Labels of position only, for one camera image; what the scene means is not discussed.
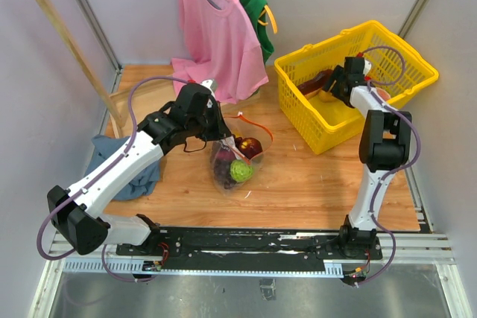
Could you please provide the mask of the clear zip top bag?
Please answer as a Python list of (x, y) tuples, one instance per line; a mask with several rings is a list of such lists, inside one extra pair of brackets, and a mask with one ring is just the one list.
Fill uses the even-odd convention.
[[(232, 136), (227, 139), (222, 139), (214, 141), (212, 143), (212, 148), (209, 155), (209, 168), (211, 172), (212, 182), (214, 183), (215, 188), (223, 195), (229, 195), (237, 190), (239, 190), (245, 183), (249, 182), (254, 178), (265, 158), (265, 153), (270, 149), (274, 141), (274, 136), (272, 132), (263, 124), (259, 124), (255, 121), (251, 121), (249, 118), (245, 117), (242, 112), (238, 112), (236, 115), (228, 115), (224, 118), (226, 125), (229, 127)], [(252, 159), (247, 159), (236, 147), (235, 138), (236, 137), (254, 137), (258, 139), (262, 144), (263, 152), (258, 156), (255, 156)], [(231, 190), (225, 190), (219, 186), (214, 180), (213, 174), (213, 159), (217, 153), (219, 147), (228, 147), (234, 152), (236, 159), (246, 162), (249, 165), (252, 165), (254, 168), (254, 175), (246, 182), (237, 182), (237, 184)]]

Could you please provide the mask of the green custard apple toy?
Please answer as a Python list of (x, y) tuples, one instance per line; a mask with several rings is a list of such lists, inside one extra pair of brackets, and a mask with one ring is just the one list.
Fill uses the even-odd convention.
[(230, 164), (230, 176), (236, 182), (246, 182), (254, 175), (254, 168), (241, 160), (234, 160)]

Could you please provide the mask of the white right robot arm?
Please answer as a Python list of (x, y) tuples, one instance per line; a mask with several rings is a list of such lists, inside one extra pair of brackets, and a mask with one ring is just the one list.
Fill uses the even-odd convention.
[(409, 158), (411, 114), (385, 101), (367, 73), (370, 63), (362, 56), (346, 57), (336, 66), (324, 89), (364, 118), (358, 148), (363, 177), (351, 212), (345, 217), (338, 237), (330, 247), (345, 258), (372, 258), (379, 244), (376, 238), (379, 212), (388, 186)]

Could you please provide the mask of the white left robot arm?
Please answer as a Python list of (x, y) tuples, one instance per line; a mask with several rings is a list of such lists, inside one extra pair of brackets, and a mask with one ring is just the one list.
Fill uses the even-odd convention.
[(161, 244), (161, 228), (143, 214), (106, 215), (105, 207), (137, 174), (195, 137), (207, 143), (231, 138), (213, 79), (185, 82), (175, 101), (134, 122), (135, 131), (109, 159), (67, 189), (54, 186), (47, 194), (47, 218), (72, 246), (88, 255), (103, 245), (129, 244), (143, 255)]

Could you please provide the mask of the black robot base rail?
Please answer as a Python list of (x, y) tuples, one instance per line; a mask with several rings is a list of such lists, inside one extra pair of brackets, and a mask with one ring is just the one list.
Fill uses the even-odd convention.
[(122, 256), (152, 258), (163, 253), (170, 270), (210, 273), (318, 273), (327, 260), (382, 259), (375, 233), (354, 238), (323, 230), (162, 226), (154, 230), (149, 244), (116, 248)]

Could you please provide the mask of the dark purple eggplant toy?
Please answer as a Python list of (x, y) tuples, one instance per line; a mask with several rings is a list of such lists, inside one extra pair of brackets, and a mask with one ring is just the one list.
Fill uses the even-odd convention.
[(237, 149), (247, 158), (252, 159), (263, 152), (261, 142), (254, 137), (236, 137), (235, 144)]

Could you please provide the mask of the yellow round fruit toy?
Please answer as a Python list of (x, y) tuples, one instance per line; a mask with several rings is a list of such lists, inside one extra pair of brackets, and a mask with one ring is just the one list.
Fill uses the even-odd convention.
[(330, 92), (326, 92), (323, 90), (319, 91), (318, 97), (324, 103), (331, 103), (336, 101), (336, 98)]

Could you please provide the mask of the dark purple grape bunch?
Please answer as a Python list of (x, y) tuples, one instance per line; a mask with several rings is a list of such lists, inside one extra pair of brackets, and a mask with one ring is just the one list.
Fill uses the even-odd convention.
[(237, 184), (230, 173), (231, 164), (235, 159), (236, 156), (231, 149), (220, 146), (212, 161), (214, 180), (225, 190), (231, 190)]

